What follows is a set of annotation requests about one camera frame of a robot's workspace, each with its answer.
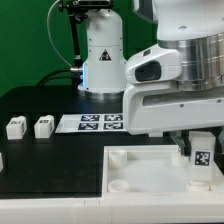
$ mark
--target green backdrop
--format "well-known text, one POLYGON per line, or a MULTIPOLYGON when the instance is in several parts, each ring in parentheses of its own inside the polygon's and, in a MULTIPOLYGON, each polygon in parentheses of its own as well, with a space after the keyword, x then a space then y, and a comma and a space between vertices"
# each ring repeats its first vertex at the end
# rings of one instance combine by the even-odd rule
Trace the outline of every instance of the green backdrop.
MULTIPOLYGON (((67 67, 53 51, 47 35, 47 13, 55 0, 0 1, 0 96, 18 86, 35 85, 46 74, 67 67)), ((114 11, 123 19, 124 56, 156 42, 156 27, 133 13, 132 0, 114 0, 114 11)), ((67 13, 54 9, 51 31, 61 54, 73 61, 71 34, 67 13)), ((87 57, 85 24, 79 25, 83 58, 87 57)))

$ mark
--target small white cube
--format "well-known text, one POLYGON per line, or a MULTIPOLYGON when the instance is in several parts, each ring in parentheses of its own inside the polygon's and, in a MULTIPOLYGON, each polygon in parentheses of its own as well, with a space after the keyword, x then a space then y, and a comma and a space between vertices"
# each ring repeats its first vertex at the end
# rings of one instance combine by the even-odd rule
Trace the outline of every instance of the small white cube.
POLYGON ((26 118, 23 116, 12 118, 6 126, 7 137, 9 140, 22 139, 26 130, 26 118))
POLYGON ((35 138, 50 138, 54 130, 54 117, 40 117, 34 125, 35 138))

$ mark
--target white paper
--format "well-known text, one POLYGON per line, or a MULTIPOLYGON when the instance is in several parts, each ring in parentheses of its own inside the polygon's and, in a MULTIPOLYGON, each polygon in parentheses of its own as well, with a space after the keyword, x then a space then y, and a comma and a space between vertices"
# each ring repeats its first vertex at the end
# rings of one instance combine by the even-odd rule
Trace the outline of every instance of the white paper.
POLYGON ((123 114, 63 115, 56 133, 124 132, 123 114))

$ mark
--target black cable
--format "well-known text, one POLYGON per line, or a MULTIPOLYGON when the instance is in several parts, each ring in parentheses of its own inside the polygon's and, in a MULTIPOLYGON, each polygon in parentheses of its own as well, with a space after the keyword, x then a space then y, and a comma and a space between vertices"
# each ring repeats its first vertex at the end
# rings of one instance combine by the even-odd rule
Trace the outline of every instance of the black cable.
POLYGON ((70 69, 69 68, 65 68, 65 69, 59 69, 59 70, 56 70, 54 72, 51 72, 50 74, 44 76, 37 84, 36 86, 42 86, 42 83, 45 82, 46 80, 48 80, 50 77, 52 76, 55 76, 57 74, 60 74, 60 73, 64 73, 64 72, 70 72, 70 69))
POLYGON ((48 78, 46 79, 45 81, 43 81, 40 85, 41 86, 44 86, 45 83, 49 82, 49 81, 52 81, 52 80, 57 80, 57 79, 73 79, 73 76, 63 76, 63 77, 53 77, 53 78, 48 78))

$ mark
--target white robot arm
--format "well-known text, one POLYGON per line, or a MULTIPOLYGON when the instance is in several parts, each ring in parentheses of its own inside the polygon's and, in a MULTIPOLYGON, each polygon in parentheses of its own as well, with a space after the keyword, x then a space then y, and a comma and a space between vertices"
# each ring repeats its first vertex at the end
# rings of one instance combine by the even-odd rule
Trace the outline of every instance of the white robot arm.
POLYGON ((224 1, 135 0, 158 18, 158 44, 127 63, 124 124, 132 134, 224 125, 224 1))

